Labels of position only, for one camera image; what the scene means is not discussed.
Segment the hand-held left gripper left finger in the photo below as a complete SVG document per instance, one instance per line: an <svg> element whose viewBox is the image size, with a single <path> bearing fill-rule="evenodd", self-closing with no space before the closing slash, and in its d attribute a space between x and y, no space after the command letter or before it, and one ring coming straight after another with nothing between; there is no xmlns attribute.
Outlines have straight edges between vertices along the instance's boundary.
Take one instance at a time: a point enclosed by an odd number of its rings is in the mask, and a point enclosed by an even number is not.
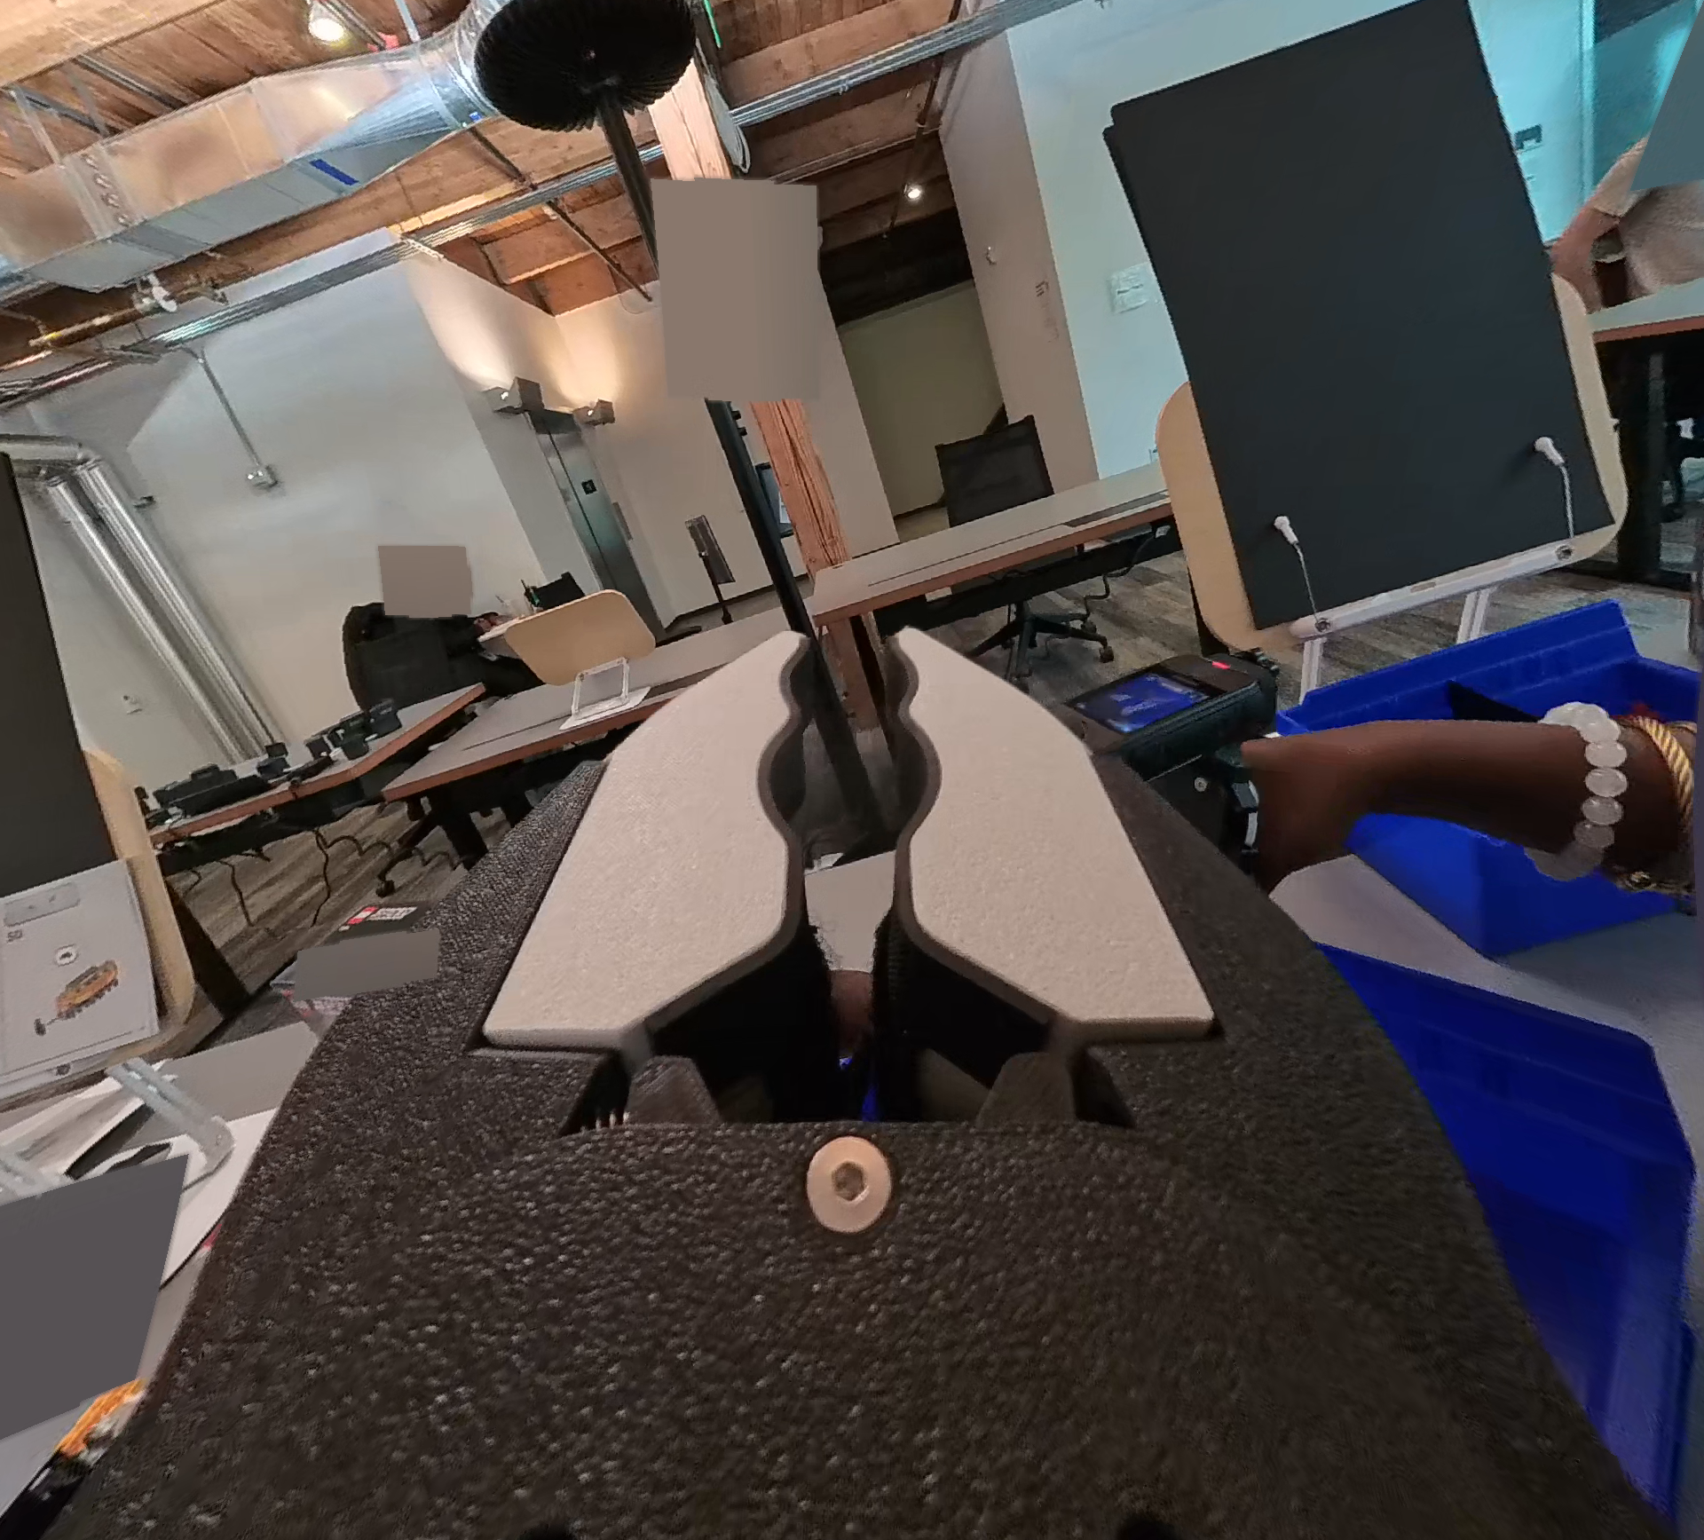
<svg viewBox="0 0 1704 1540"><path fill-rule="evenodd" d="M804 919L804 731L814 654L759 641L608 757L485 1017L517 1049L657 1052Z"/></svg>

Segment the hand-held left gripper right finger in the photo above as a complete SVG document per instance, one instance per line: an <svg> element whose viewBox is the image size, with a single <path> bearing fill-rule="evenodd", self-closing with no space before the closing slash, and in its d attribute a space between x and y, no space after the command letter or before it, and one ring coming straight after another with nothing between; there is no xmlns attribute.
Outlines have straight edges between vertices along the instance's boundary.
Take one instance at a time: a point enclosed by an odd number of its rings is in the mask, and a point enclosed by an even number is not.
<svg viewBox="0 0 1704 1540"><path fill-rule="evenodd" d="M927 632L891 661L923 768L896 850L911 942L1054 1049L1207 1036L1208 995L1085 742Z"/></svg>

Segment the blue bin with black divider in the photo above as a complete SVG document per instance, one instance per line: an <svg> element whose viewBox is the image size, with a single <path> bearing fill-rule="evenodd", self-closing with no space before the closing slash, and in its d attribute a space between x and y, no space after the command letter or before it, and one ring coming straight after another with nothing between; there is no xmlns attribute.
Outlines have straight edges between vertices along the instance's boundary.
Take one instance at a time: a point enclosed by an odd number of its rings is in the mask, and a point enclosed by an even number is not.
<svg viewBox="0 0 1704 1540"><path fill-rule="evenodd" d="M1360 723L1464 719L1464 696L1494 700L1514 719L1540 719L1567 700L1598 704L1609 715L1690 719L1699 676L1690 666L1641 654L1624 603L1601 597L1315 688L1276 715L1276 728L1319 733ZM1348 848L1487 959L1682 911L1678 899L1629 892L1603 873L1559 884L1519 848L1437 819L1372 815L1349 831Z"/></svg>

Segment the blue plastic bin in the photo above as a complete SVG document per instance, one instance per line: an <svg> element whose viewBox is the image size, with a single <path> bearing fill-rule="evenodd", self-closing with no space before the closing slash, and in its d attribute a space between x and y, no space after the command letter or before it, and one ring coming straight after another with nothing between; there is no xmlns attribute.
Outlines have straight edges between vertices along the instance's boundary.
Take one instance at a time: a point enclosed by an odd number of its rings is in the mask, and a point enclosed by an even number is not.
<svg viewBox="0 0 1704 1540"><path fill-rule="evenodd" d="M1693 1331L1693 1149L1651 1044L1326 944L1428 1099L1587 1421L1675 1517Z"/></svg>

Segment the person's right hand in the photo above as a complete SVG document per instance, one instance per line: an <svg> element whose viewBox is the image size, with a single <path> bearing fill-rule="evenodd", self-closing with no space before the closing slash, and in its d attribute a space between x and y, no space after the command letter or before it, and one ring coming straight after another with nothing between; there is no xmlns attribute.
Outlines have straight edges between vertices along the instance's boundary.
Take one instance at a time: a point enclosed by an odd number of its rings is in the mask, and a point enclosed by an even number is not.
<svg viewBox="0 0 1704 1540"><path fill-rule="evenodd" d="M1241 746L1267 890L1341 854L1369 815L1442 819L1556 852L1582 800L1579 742L1537 723L1367 723Z"/></svg>

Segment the black office chair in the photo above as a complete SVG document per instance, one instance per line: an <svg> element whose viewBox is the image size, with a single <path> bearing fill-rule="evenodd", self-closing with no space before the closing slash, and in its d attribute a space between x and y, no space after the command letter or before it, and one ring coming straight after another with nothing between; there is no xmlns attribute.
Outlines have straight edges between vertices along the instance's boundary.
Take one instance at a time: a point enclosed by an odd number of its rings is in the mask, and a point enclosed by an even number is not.
<svg viewBox="0 0 1704 1540"><path fill-rule="evenodd" d="M949 527L981 521L1022 502L1052 497L1054 492L1034 420L989 427L976 438L941 443L937 447L937 462ZM1004 676L1010 681L1030 678L1039 636L1092 645L1098 661L1111 662L1114 646L1095 627L1088 603L1076 616L1039 615L1034 608L1041 592L1058 592L1070 584L1066 566L1076 562L1081 555L1081 546L1052 553L976 582L973 588L1010 592L1011 601L1004 627L972 646L968 654L984 657L1000 650L1006 654Z"/></svg>

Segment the gold bangles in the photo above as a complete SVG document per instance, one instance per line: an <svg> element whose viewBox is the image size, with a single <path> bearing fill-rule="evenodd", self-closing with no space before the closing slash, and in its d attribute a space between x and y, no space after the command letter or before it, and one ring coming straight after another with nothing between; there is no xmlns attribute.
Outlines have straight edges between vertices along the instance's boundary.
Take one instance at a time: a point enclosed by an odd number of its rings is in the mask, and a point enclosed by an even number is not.
<svg viewBox="0 0 1704 1540"><path fill-rule="evenodd" d="M1678 907L1695 902L1695 723L1648 711L1618 718L1629 750L1629 811L1637 835L1607 858L1609 879L1626 892L1659 892Z"/></svg>

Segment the instruction booklet orange car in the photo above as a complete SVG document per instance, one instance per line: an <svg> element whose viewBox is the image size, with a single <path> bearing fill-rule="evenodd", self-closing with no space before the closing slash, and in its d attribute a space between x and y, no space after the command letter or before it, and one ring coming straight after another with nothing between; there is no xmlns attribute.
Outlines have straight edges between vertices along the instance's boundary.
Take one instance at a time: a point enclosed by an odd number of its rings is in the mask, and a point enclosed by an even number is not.
<svg viewBox="0 0 1704 1540"><path fill-rule="evenodd" d="M159 1030L132 872L110 860L3 899L3 1099L81 1076Z"/></svg>

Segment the black ribbed disc stand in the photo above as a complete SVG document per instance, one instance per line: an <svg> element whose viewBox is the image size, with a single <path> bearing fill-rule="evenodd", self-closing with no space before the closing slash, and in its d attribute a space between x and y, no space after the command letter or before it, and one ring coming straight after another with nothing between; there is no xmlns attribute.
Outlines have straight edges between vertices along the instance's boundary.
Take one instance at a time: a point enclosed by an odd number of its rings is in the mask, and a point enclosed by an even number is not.
<svg viewBox="0 0 1704 1540"><path fill-rule="evenodd" d="M536 130L581 130L586 125L603 130L650 260L661 267L653 180L627 117L673 91L692 55L696 30L688 0L508 0L482 27L477 76L490 102L512 121ZM814 728L846 815L861 831L853 850L878 852L888 848L881 803L864 765L819 630L785 557L780 524L735 423L735 406L709 397L707 410L780 595L780 608L788 626L809 638Z"/></svg>

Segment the silver air duct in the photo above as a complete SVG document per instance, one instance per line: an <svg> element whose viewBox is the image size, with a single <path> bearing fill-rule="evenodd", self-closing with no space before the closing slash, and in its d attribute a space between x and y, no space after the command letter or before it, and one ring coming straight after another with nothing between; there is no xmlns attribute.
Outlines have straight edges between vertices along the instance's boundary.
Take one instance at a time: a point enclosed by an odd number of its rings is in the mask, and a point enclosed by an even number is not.
<svg viewBox="0 0 1704 1540"><path fill-rule="evenodd" d="M505 2L469 0L429 38L246 80L3 180L3 293L131 286L492 118L477 45Z"/></svg>

